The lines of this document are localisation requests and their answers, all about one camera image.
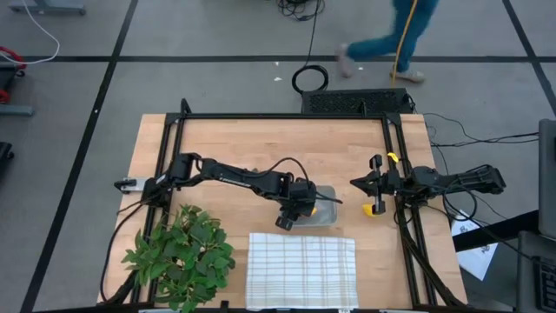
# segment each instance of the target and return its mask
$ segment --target wooden table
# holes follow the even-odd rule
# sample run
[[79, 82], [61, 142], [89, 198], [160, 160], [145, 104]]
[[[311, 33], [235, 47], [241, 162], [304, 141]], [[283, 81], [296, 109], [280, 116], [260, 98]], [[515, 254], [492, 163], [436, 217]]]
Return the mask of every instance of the wooden table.
[[[142, 117], [129, 176], [150, 177], [155, 174], [163, 122], [164, 115]], [[423, 117], [405, 115], [402, 122], [412, 165], [434, 167]], [[397, 150], [394, 128], [391, 133], [394, 150]], [[172, 149], [173, 138], [169, 142], [169, 149]], [[250, 232], [268, 232], [354, 238], [360, 308], [411, 308], [400, 232], [393, 220], [393, 199], [384, 197], [386, 214], [367, 217], [361, 206], [372, 203], [373, 199], [349, 184], [350, 179], [365, 176], [370, 171], [368, 160], [374, 154], [380, 153], [386, 160], [380, 121], [193, 119], [185, 123], [181, 152], [196, 152], [222, 163], [259, 170], [267, 169], [283, 157], [295, 157], [304, 165], [312, 181], [317, 185], [334, 186], [337, 196], [344, 202], [338, 207], [336, 225], [287, 232], [275, 226], [279, 204], [255, 196], [251, 190], [220, 182], [204, 182], [194, 188], [174, 191], [172, 210], [181, 203], [192, 203], [207, 210], [211, 216], [222, 220], [222, 227], [228, 232], [228, 242], [235, 247], [236, 268], [230, 272], [228, 287], [220, 290], [206, 306], [217, 307], [221, 300], [229, 300], [230, 307], [245, 307], [248, 235]], [[301, 176], [294, 163], [283, 163], [276, 170]], [[139, 193], [123, 196], [122, 207], [139, 197]], [[430, 203], [442, 208], [438, 198]], [[127, 213], [123, 212], [117, 222]], [[421, 209], [420, 213], [430, 263], [446, 286], [461, 301], [467, 302], [446, 217], [428, 208]], [[120, 261], [126, 249], [134, 248], [134, 236], [144, 227], [146, 214], [147, 209], [142, 209], [130, 218], [116, 237], [105, 279], [108, 296], [116, 292], [129, 274], [125, 270], [127, 264]], [[420, 301], [426, 303], [422, 273], [417, 263], [415, 272]], [[147, 298], [146, 289], [142, 288], [142, 300]]]

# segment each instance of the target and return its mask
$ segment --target shoe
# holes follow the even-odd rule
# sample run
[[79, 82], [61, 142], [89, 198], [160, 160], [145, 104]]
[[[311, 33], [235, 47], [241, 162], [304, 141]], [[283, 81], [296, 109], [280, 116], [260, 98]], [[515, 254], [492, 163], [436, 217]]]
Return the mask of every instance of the shoe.
[[411, 83], [423, 83], [425, 82], [425, 74], [419, 72], [418, 70], [406, 70], [405, 72], [396, 72], [396, 79], [407, 80]]
[[336, 51], [336, 61], [338, 62], [338, 70], [341, 73], [342, 77], [350, 78], [354, 71], [351, 68], [351, 60], [346, 55], [348, 51], [348, 45], [342, 43], [340, 48]]

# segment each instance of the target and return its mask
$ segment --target plaid dish towel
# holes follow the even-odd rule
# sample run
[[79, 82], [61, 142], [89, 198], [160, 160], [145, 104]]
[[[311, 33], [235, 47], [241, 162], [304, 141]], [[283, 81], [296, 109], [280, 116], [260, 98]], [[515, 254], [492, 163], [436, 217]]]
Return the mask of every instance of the plaid dish towel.
[[355, 240], [249, 236], [246, 309], [358, 308]]

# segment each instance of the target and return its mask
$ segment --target red object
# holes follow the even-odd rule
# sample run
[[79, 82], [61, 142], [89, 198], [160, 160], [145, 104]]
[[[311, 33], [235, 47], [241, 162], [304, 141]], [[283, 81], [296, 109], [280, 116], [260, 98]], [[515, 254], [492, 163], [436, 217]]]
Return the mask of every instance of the red object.
[[[12, 59], [18, 61], [18, 62], [23, 62], [23, 58], [21, 56], [19, 56], [16, 52], [5, 48], [5, 47], [0, 47], [0, 51], [5, 52], [7, 54], [9, 54], [11, 56]], [[25, 70], [25, 68], [27, 68], [26, 64], [18, 64], [17, 65], [17, 69], [18, 70]]]
[[0, 90], [0, 103], [8, 103], [10, 101], [10, 95], [6, 90]]

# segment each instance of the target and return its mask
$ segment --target green leaves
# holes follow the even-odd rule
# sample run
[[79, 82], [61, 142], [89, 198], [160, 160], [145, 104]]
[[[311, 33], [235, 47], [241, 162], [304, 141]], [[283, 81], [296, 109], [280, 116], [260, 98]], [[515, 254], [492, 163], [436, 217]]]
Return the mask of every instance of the green leaves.
[[158, 280], [155, 301], [168, 303], [172, 310], [193, 313], [198, 303], [215, 297], [226, 288], [234, 248], [225, 243], [220, 220], [192, 205], [182, 205], [175, 221], [157, 224], [145, 238], [136, 234], [134, 250], [126, 250], [123, 263], [136, 271], [136, 283]]
[[229, 261], [227, 259], [219, 257], [215, 261], [215, 269], [223, 269], [228, 263]]

